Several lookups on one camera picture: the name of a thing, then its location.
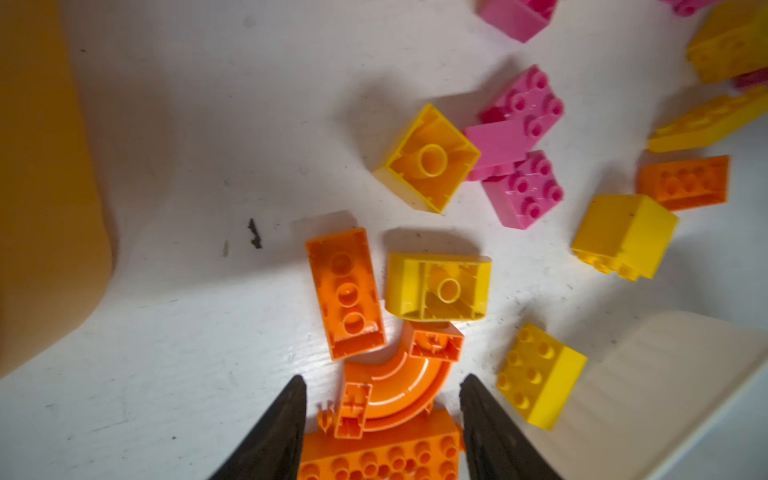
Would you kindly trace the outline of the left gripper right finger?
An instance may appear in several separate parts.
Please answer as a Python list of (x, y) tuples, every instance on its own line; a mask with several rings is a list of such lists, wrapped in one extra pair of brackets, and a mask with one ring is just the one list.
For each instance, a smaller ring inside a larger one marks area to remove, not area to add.
[(460, 386), (463, 440), (473, 480), (561, 480), (481, 380)]

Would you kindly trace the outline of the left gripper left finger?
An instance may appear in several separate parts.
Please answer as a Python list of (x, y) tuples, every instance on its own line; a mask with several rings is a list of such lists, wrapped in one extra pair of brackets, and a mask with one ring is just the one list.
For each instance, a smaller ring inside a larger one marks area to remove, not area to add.
[(296, 479), (306, 407), (306, 383), (294, 375), (210, 479)]

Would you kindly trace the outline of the orange long studded lego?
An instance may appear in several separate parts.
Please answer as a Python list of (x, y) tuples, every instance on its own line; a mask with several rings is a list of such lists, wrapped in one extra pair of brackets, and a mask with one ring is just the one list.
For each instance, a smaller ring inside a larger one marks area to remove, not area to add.
[(297, 477), (308, 480), (457, 479), (462, 428), (445, 410), (360, 439), (304, 437)]

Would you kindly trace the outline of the yellow lego hollow brick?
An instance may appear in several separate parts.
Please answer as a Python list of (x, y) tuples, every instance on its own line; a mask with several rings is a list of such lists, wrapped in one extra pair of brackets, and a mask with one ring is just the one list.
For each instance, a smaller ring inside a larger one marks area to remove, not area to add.
[(480, 150), (427, 104), (373, 175), (412, 208), (440, 214), (480, 157)]

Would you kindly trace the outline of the orange curved lego piece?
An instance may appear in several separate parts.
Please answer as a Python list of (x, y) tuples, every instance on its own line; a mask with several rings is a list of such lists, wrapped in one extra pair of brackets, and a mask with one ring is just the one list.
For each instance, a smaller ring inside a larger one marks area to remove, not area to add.
[(449, 322), (406, 321), (398, 349), (387, 361), (347, 362), (333, 436), (358, 440), (427, 410), (459, 361), (463, 343), (463, 334)]

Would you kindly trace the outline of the yellow lego arch brick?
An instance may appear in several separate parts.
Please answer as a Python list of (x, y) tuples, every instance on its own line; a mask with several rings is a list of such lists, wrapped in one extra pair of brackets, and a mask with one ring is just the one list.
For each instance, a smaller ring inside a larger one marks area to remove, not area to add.
[(413, 322), (486, 317), (492, 260), (485, 256), (391, 253), (385, 309)]

